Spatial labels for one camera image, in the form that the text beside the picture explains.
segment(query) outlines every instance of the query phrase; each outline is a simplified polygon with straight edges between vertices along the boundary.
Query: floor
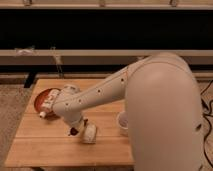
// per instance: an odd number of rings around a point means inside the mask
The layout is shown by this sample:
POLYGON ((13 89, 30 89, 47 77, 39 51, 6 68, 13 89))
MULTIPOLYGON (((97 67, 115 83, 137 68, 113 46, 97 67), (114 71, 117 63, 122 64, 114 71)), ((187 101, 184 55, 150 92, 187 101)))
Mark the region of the floor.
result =
MULTIPOLYGON (((208 82, 199 83, 201 90, 205 88, 208 82)), ((30 168, 4 168, 3 163, 6 159, 12 139, 15 135, 17 126, 19 125, 22 113, 27 105, 27 102, 32 93, 33 86, 29 89, 24 89, 23 84, 9 84, 2 82, 0 79, 0 171, 31 171, 30 168)), ((204 94, 204 99, 208 102, 213 99, 213 85, 204 94)), ((207 124, 204 122, 204 132, 207 131, 207 124)), ((208 155, 211 155, 213 161, 213 144, 209 141, 206 143, 208 155)), ((131 167, 84 167, 84 168, 45 168, 47 171, 130 171, 131 167)), ((205 164, 204 171, 212 169, 205 164)))

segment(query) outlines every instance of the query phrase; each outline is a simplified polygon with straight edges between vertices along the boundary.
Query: wooden table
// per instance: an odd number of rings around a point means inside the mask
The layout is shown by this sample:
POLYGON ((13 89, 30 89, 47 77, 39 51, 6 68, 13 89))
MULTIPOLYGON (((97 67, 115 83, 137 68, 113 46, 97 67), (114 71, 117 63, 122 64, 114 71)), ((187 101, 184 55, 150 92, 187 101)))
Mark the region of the wooden table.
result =
POLYGON ((23 114, 13 144, 5 162, 6 167, 43 166, 103 166, 132 165, 127 137, 120 135, 116 125, 123 101, 84 111, 90 122, 98 126, 97 143, 81 144, 80 138, 68 136, 69 127, 62 119, 39 118, 33 103, 36 96, 48 88, 62 88, 72 83, 85 90, 101 79, 40 79, 23 114))

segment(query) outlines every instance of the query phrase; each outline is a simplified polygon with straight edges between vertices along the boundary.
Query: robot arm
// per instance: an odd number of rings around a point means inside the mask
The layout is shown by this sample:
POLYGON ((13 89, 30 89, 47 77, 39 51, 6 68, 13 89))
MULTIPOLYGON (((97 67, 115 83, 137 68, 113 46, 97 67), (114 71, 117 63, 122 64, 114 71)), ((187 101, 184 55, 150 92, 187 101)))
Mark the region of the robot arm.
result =
POLYGON ((81 110, 125 98, 136 171, 194 171, 202 167, 200 93, 188 65, 161 53, 138 61, 86 91, 64 89, 53 106, 70 127, 81 110))

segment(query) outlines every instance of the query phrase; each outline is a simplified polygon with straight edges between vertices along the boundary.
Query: black wall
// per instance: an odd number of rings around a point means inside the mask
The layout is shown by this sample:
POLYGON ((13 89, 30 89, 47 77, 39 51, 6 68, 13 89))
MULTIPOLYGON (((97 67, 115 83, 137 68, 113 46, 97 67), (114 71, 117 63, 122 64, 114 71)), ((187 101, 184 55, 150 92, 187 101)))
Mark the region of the black wall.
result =
POLYGON ((213 49, 213 11, 0 10, 0 49, 213 49))

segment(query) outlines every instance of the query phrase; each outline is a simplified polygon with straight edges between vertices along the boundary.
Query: black cable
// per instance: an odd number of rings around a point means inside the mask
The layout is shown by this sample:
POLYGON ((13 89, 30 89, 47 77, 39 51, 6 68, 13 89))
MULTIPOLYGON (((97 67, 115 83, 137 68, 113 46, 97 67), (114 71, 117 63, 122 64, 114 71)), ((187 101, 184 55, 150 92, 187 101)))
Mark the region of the black cable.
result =
POLYGON ((209 101, 209 111, 208 113, 204 113, 204 115, 211 115, 212 114, 212 104, 213 104, 213 99, 209 101))
POLYGON ((205 155, 206 160, 207 160, 207 162, 209 163, 209 165, 213 168, 213 163, 212 163, 211 160, 209 159, 209 157, 208 157, 208 155, 207 155, 207 153, 206 153, 206 148, 205 148, 206 141, 207 141, 209 135, 210 135, 211 132, 212 132, 212 124, 211 124, 211 122, 209 121, 209 119, 207 118, 207 116, 203 115, 203 117, 206 119, 206 121, 207 121, 208 124, 209 124, 209 130, 208 130, 208 132, 206 133, 206 135, 204 136, 204 155, 205 155))
MULTIPOLYGON (((209 87, 211 86, 212 83, 213 83, 213 80, 211 80, 210 83, 208 84, 208 86, 202 90, 201 95, 203 95, 209 89, 209 87)), ((211 124, 210 120, 207 118, 207 117, 213 117, 213 115, 211 115, 212 114, 212 104, 213 104, 213 99, 209 101, 209 106, 208 106, 209 110, 208 110, 208 113, 203 113, 203 117, 205 118, 205 120, 209 124, 209 130, 206 133, 206 135, 204 135, 204 156, 205 156, 207 162, 209 163, 209 165, 213 168, 213 163, 209 159, 209 157, 207 155, 207 152, 206 152, 206 148, 205 148, 206 141, 207 141, 209 135, 212 132, 212 124, 211 124)))
POLYGON ((211 86, 212 83, 213 83, 213 80, 211 80, 210 83, 208 84, 208 86, 203 89, 203 91, 201 92, 201 95, 203 95, 203 93, 205 93, 209 89, 209 87, 211 86))

